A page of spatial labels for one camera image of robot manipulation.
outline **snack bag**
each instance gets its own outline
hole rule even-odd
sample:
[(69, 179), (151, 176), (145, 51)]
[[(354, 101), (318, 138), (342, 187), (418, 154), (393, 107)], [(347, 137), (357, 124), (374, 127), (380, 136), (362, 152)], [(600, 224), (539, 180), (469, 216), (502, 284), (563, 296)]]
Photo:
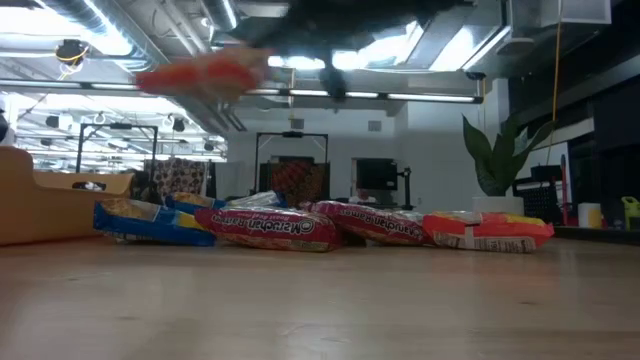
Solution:
[(391, 212), (364, 205), (320, 201), (312, 211), (328, 216), (339, 228), (384, 244), (434, 245), (421, 226), (422, 215)]
[(96, 201), (93, 228), (124, 242), (215, 244), (215, 236), (200, 226), (193, 215), (137, 200)]
[(234, 102), (262, 82), (269, 55), (268, 50), (224, 48), (189, 61), (161, 65), (153, 72), (139, 72), (135, 82), (149, 94)]
[(196, 210), (202, 208), (221, 209), (225, 206), (276, 206), (287, 207), (287, 202), (282, 196), (274, 191), (257, 193), (241, 199), (232, 201), (218, 200), (206, 196), (195, 195), (190, 193), (177, 192), (168, 195), (164, 199), (164, 203), (176, 210), (186, 212), (187, 214), (195, 214)]
[(200, 209), (196, 220), (220, 238), (260, 249), (326, 252), (341, 245), (331, 220), (297, 210)]
[(273, 190), (257, 193), (251, 196), (247, 196), (241, 199), (231, 200), (227, 202), (225, 206), (239, 207), (239, 206), (275, 206), (286, 208), (287, 201), (284, 199), (281, 193), (277, 193)]
[(530, 253), (553, 236), (553, 226), (501, 213), (435, 212), (422, 225), (438, 246), (454, 249)]
[(165, 205), (187, 214), (195, 214), (196, 210), (202, 208), (219, 209), (227, 205), (226, 201), (218, 200), (206, 196), (191, 193), (176, 192), (164, 199)]

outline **blue snack bag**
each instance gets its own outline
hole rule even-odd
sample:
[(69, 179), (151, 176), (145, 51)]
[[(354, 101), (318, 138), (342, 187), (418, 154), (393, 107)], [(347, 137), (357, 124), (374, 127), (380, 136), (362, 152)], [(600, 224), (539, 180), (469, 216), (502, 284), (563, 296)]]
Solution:
[(129, 199), (96, 201), (93, 228), (125, 242), (213, 246), (216, 240), (193, 215)]

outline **black frame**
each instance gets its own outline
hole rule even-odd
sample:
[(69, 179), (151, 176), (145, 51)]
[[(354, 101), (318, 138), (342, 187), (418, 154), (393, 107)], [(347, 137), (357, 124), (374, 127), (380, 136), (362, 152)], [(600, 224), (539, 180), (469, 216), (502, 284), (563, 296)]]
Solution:
[(322, 137), (324, 138), (324, 142), (325, 142), (325, 146), (324, 146), (324, 162), (325, 164), (329, 163), (329, 135), (328, 134), (307, 134), (307, 133), (296, 133), (295, 136), (290, 136), (291, 132), (281, 132), (281, 133), (276, 133), (276, 132), (259, 132), (256, 133), (256, 159), (254, 162), (254, 166), (253, 166), (253, 192), (256, 193), (258, 192), (258, 177), (260, 174), (260, 167), (258, 165), (259, 163), (259, 159), (258, 159), (258, 155), (260, 154), (260, 138), (263, 135), (266, 136), (282, 136), (282, 137), (287, 137), (287, 138), (297, 138), (297, 139), (302, 139), (303, 137), (308, 137), (308, 136), (315, 136), (315, 137)]
[[(87, 135), (87, 138), (84, 137), (84, 129), (88, 127), (93, 127), (94, 130)], [(84, 142), (91, 139), (98, 130), (103, 127), (108, 127), (114, 130), (131, 130), (133, 128), (140, 129), (144, 133), (142, 129), (151, 129), (153, 130), (153, 146), (151, 149), (151, 169), (149, 178), (153, 181), (153, 176), (156, 169), (156, 146), (158, 145), (158, 127), (153, 125), (133, 125), (133, 124), (124, 124), (124, 123), (113, 123), (113, 124), (95, 124), (95, 123), (86, 123), (80, 124), (80, 135), (78, 137), (78, 158), (76, 159), (76, 173), (80, 172), (80, 164), (82, 163), (82, 146)]]

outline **chip bag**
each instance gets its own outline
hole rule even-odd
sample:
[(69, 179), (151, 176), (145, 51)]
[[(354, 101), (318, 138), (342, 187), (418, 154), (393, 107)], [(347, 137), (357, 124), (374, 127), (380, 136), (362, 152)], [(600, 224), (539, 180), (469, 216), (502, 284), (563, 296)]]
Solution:
[(554, 233), (540, 219), (501, 213), (435, 212), (422, 225), (438, 246), (508, 253), (530, 253)]
[(195, 214), (196, 210), (202, 208), (221, 209), (223, 207), (238, 206), (287, 207), (287, 202), (284, 198), (274, 191), (257, 193), (255, 195), (232, 201), (224, 201), (196, 194), (177, 192), (168, 195), (164, 202), (168, 207), (186, 212), (187, 214)]
[(94, 206), (93, 228), (123, 242), (147, 241), (213, 246), (215, 236), (193, 215), (129, 199), (106, 199)]
[(167, 195), (164, 203), (167, 207), (192, 215), (195, 214), (198, 209), (219, 209), (227, 205), (227, 202), (223, 200), (183, 192)]
[(328, 216), (339, 228), (365, 239), (384, 244), (433, 245), (422, 230), (421, 214), (384, 211), (335, 201), (320, 201), (311, 210)]
[(196, 220), (227, 241), (271, 250), (326, 252), (341, 245), (327, 217), (269, 207), (200, 209)]

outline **red snack bag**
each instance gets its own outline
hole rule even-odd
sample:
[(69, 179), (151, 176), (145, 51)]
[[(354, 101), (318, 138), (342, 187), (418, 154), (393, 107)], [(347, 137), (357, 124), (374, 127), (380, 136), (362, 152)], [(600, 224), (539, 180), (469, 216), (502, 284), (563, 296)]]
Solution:
[(187, 62), (161, 65), (153, 72), (137, 73), (135, 81), (150, 94), (235, 101), (262, 82), (268, 56), (267, 50), (225, 48)]
[(420, 226), (421, 214), (390, 212), (357, 204), (320, 201), (313, 211), (327, 215), (341, 229), (385, 244), (433, 244)]
[(267, 207), (199, 209), (196, 220), (218, 238), (260, 249), (326, 252), (341, 245), (320, 214)]
[(438, 246), (529, 253), (553, 236), (553, 225), (500, 213), (436, 212), (424, 217), (424, 231)]

